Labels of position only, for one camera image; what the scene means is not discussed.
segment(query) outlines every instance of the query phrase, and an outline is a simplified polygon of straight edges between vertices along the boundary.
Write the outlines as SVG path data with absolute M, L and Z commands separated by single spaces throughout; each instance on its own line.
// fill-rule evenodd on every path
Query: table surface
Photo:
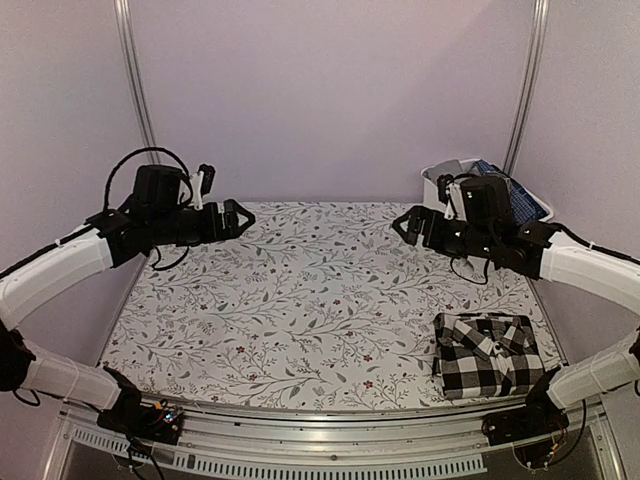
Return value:
M 404 244 L 390 224 L 408 204 L 246 207 L 257 221 L 241 239 L 192 248 L 166 272 L 144 268 L 104 365 L 187 401 L 323 411 L 488 402 L 445 400 L 431 375 L 433 318 L 463 311 L 528 315 L 545 366 L 560 361 L 526 280 L 490 268 L 475 285 L 449 258 Z M 169 263 L 182 249 L 162 254 Z

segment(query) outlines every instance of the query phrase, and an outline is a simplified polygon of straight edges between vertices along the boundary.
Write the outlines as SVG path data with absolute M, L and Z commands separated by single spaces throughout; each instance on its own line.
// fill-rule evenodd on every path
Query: wire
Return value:
M 607 255 L 610 255 L 612 257 L 618 258 L 620 260 L 625 260 L 627 262 L 631 262 L 631 263 L 635 263 L 636 265 L 640 265 L 640 260 L 638 260 L 635 257 L 632 257 L 631 255 L 627 255 L 626 253 L 621 253 L 621 252 L 617 252 L 615 250 L 611 250 L 610 248 L 606 248 L 606 247 L 601 247 L 600 245 L 595 245 L 591 242 L 587 242 L 584 238 L 579 237 L 578 235 L 576 235 L 575 233 L 573 233 L 571 230 L 569 230 L 569 227 L 566 227 L 564 225 L 562 225 L 561 223 L 552 223 L 551 225 L 554 225 L 558 228 L 560 228 L 560 230 L 562 230 L 564 233 L 566 233 L 572 240 L 578 242 L 580 245 L 589 248 L 590 250 L 595 250 L 596 252 L 600 252 L 600 253 L 605 253 Z
M 91 405 L 90 403 L 87 403 L 87 402 L 82 402 L 82 403 L 84 405 L 86 405 L 87 407 L 89 407 L 94 412 L 96 412 L 98 414 L 102 413 L 102 411 L 99 408 L 97 408 L 95 405 Z M 150 450 L 147 451 L 145 449 L 145 446 L 143 445 L 143 443 L 135 435 L 132 435 L 129 432 L 129 429 L 126 426 L 122 425 L 121 423 L 117 423 L 115 425 L 118 426 L 119 428 L 121 428 L 124 431 L 124 434 L 127 437 L 127 440 L 129 441 L 129 448 L 127 449 L 127 454 L 129 456 L 129 471 L 131 473 L 133 473 L 140 480 L 146 480 L 142 475 L 140 475 L 136 471 L 136 468 L 138 468 L 138 467 L 133 465 L 133 452 L 135 452 L 135 453 L 137 453 L 139 455 L 149 457 L 149 460 L 151 460 L 151 463 L 153 464 L 153 466 L 156 469 L 156 472 L 158 474 L 158 478 L 160 480 L 165 480 L 164 474 L 162 473 L 162 470 L 160 469 L 160 465 L 158 465 L 158 462 L 154 458 L 154 456 L 151 453 L 151 451 Z
M 26 398 L 21 397 L 20 395 L 18 395 L 18 392 L 16 390 L 13 390 L 13 396 L 16 397 L 18 400 L 20 400 L 22 403 L 24 403 L 25 405 L 29 405 L 30 407 L 39 407 L 40 405 L 42 405 L 42 402 L 40 401 L 40 397 L 38 397 L 38 394 L 36 393 L 35 390 L 30 390 L 31 395 L 33 395 L 34 400 L 27 400 Z
M 142 443 L 140 443 L 140 441 L 138 439 L 136 439 L 135 437 L 131 437 L 131 436 L 127 435 L 127 440 L 129 440 L 129 448 L 127 449 L 127 455 L 129 456 L 129 470 L 131 471 L 131 473 L 133 473 L 140 480 L 146 480 L 136 470 L 138 467 L 134 467 L 133 466 L 133 452 L 136 452 L 139 455 L 142 455 L 142 456 L 145 456 L 145 457 L 149 457 L 149 460 L 151 460 L 151 463 L 153 464 L 153 466 L 156 469 L 156 473 L 158 474 L 158 478 L 160 480 L 165 480 L 164 474 L 162 473 L 162 470 L 160 469 L 160 465 L 158 465 L 158 462 L 156 461 L 154 456 L 151 454 L 151 452 L 150 451 L 147 452 L 143 448 L 141 448 L 142 447 Z
M 460 174 L 456 175 L 455 177 L 453 177 L 453 181 L 460 180 L 461 178 L 475 178 L 477 176 L 478 175 L 476 175 L 475 173 L 471 173 L 471 172 L 460 173 Z
M 118 172 L 118 170 L 120 170 L 120 168 L 127 163 L 129 160 L 131 160 L 133 157 L 140 155 L 141 153 L 146 153 L 146 152 L 161 152 L 164 153 L 168 156 L 170 156 L 173 160 L 175 160 L 175 162 L 180 165 L 180 167 L 182 168 L 186 179 L 184 180 L 184 182 L 187 185 L 187 188 L 189 189 L 189 193 L 190 193 L 190 197 L 188 200 L 186 200 L 184 203 L 185 204 L 189 204 L 191 202 L 191 200 L 193 200 L 193 187 L 191 186 L 191 182 L 189 181 L 189 169 L 187 168 L 187 166 L 184 164 L 184 162 L 182 160 L 180 160 L 180 157 L 178 157 L 175 153 L 173 153 L 171 150 L 167 150 L 166 148 L 163 147 L 144 147 L 144 148 L 139 148 L 138 150 L 134 150 L 133 152 L 131 152 L 130 154 L 128 154 L 127 156 L 125 156 L 122 160 L 120 160 L 115 167 L 113 167 L 113 169 L 111 170 L 111 173 L 109 173 L 109 177 L 107 178 L 107 183 L 104 187 L 104 203 L 102 206 L 102 211 L 106 212 L 109 210 L 109 193 L 111 192 L 111 182 L 113 182 L 113 177 L 115 177 L 116 173 Z
M 567 453 L 564 454 L 564 456 L 554 461 L 554 459 L 556 458 L 555 457 L 556 453 L 560 450 L 560 448 L 566 445 L 566 437 L 568 435 L 567 435 L 567 431 L 564 428 L 560 428 L 560 432 L 561 432 L 560 439 L 558 441 L 555 441 L 555 439 L 553 440 L 554 445 L 551 451 L 546 456 L 546 458 L 547 459 L 550 458 L 550 460 L 548 462 L 545 461 L 544 466 L 532 468 L 530 465 L 532 465 L 533 462 L 527 462 L 526 458 L 518 457 L 518 455 L 516 454 L 515 445 L 512 446 L 513 456 L 521 467 L 525 468 L 531 473 L 535 473 L 539 470 L 546 470 L 548 467 L 552 467 L 554 465 L 558 465 L 561 462 L 564 462 L 569 457 L 569 455 L 571 455 L 575 451 L 575 449 L 578 447 L 578 444 L 580 443 L 580 440 L 582 440 L 582 436 L 584 435 L 586 426 L 587 426 L 587 402 L 583 400 L 582 401 L 582 424 L 580 425 L 580 431 L 578 432 L 578 436 L 576 437 L 575 442 L 573 443 L 573 445 L 571 445 L 571 448 L 567 451 Z M 542 457 L 534 461 L 539 462 L 540 460 L 542 460 Z
M 158 249 L 158 247 L 153 247 L 153 249 L 158 254 L 158 260 L 156 260 L 154 263 L 151 264 L 151 268 L 153 270 L 155 270 L 156 272 L 164 272 L 166 270 L 172 269 L 173 267 L 177 267 L 178 265 L 180 265 L 182 263 L 182 261 L 185 258 L 187 258 L 187 255 L 189 254 L 189 247 L 187 247 L 187 249 L 184 251 L 182 256 L 178 260 L 176 260 L 175 262 L 173 262 L 173 263 L 171 263 L 169 265 L 162 266 L 162 267 L 156 267 L 156 265 L 158 265 L 160 263 L 160 261 L 162 260 L 162 254 L 160 253 L 160 250 Z
M 493 221 L 489 224 L 489 234 L 491 235 L 492 240 L 494 242 L 496 242 L 496 244 L 498 244 L 498 246 L 505 248 L 504 242 L 502 241 L 502 239 L 496 233 L 496 222 L 497 221 L 498 221 L 498 219 L 494 218 Z
M 113 462 L 116 464 L 116 468 L 118 470 L 122 470 L 123 468 L 127 468 L 127 465 L 125 465 L 123 462 L 125 459 L 116 456 L 115 453 L 111 454 L 111 459 L 113 460 Z
M 472 280 L 470 278 L 466 278 L 463 277 L 462 275 L 460 275 L 458 272 L 456 272 L 455 268 L 453 268 L 453 261 L 455 260 L 455 258 L 452 258 L 451 261 L 449 262 L 449 268 L 451 268 L 451 271 L 459 278 L 466 280 L 469 283 L 473 283 L 474 285 L 486 285 L 487 283 L 489 283 L 489 262 L 490 260 L 487 259 L 486 262 L 484 262 L 484 270 L 483 270 L 483 275 L 484 275 L 484 280 L 481 282 L 478 282 L 476 280 Z
M 24 267 L 28 263 L 33 262 L 35 259 L 40 258 L 45 253 L 49 253 L 50 251 L 55 250 L 59 246 L 64 245 L 65 243 L 69 243 L 71 240 L 75 240 L 76 238 L 84 235 L 85 233 L 87 233 L 88 231 L 90 231 L 92 229 L 93 229 L 93 227 L 91 225 L 87 225 L 86 227 L 83 227 L 83 228 L 81 228 L 80 230 L 78 230 L 76 232 L 70 233 L 66 237 L 62 237 L 59 240 L 59 242 L 57 242 L 57 243 L 55 243 L 55 242 L 54 243 L 50 243 L 49 245 L 46 245 L 46 246 L 42 247 L 37 252 L 32 253 L 28 257 L 23 258 L 19 262 L 16 262 L 13 265 L 11 265 L 9 268 L 6 268 L 5 270 L 3 270 L 2 273 L 0 273 L 0 279 L 3 279 L 6 276 L 11 275 L 16 270 Z
M 154 406 L 156 407 L 154 410 L 148 410 L 140 417 L 141 423 L 144 421 L 146 425 L 155 425 L 161 421 L 170 410 L 167 408 L 167 400 L 165 399 L 160 400 Z M 152 414 L 155 414 L 155 417 L 151 421 L 146 421 L 148 420 L 147 417 L 151 417 Z
M 584 430 L 587 426 L 587 401 L 583 400 L 582 401 L 582 425 L 580 425 L 580 431 L 578 432 L 578 437 L 576 438 L 576 441 L 573 443 L 573 445 L 571 445 L 571 448 L 569 449 L 569 451 L 567 451 L 567 453 L 564 454 L 563 457 L 558 458 L 555 462 L 552 460 L 551 463 L 549 463 L 549 466 L 553 466 L 553 465 L 558 465 L 561 462 L 564 462 L 569 455 L 571 455 L 574 450 L 578 447 L 578 444 L 580 443 L 580 440 L 582 440 L 582 435 L 584 435 Z

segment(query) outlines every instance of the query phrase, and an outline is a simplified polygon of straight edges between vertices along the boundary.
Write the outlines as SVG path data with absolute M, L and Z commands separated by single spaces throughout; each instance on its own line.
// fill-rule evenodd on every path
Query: plaid shirt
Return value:
M 448 400 L 524 395 L 544 373 L 524 315 L 440 313 L 434 325 L 434 374 Z

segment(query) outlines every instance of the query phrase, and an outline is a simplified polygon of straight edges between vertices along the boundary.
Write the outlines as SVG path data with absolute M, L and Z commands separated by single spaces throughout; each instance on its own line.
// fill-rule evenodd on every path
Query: metal vent grille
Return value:
M 115 434 L 76 426 L 73 438 L 78 443 L 116 455 L 125 455 L 129 443 Z M 482 455 L 450 460 L 414 463 L 402 466 L 289 467 L 251 462 L 220 460 L 201 454 L 175 452 L 173 462 L 163 466 L 223 479 L 249 480 L 421 480 L 445 479 L 486 472 Z

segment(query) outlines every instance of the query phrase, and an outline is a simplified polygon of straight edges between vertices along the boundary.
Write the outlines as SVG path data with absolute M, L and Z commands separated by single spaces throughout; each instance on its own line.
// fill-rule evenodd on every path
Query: lavender wall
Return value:
M 113 163 L 140 135 L 121 59 L 113 3 L 0 2 L 0 269 L 100 209 Z M 131 170 L 114 198 L 131 188 Z M 65 292 L 21 331 L 94 363 L 136 265 Z M 0 396 L 0 477 L 38 478 L 58 402 L 33 409 Z
M 640 256 L 640 4 L 552 2 L 516 176 L 597 243 Z M 638 318 L 579 290 L 540 292 L 573 361 L 616 342 Z M 627 387 L 605 396 L 629 478 L 638 478 L 640 403 Z
M 159 144 L 218 198 L 407 200 L 449 158 L 502 163 L 531 1 L 132 2 Z

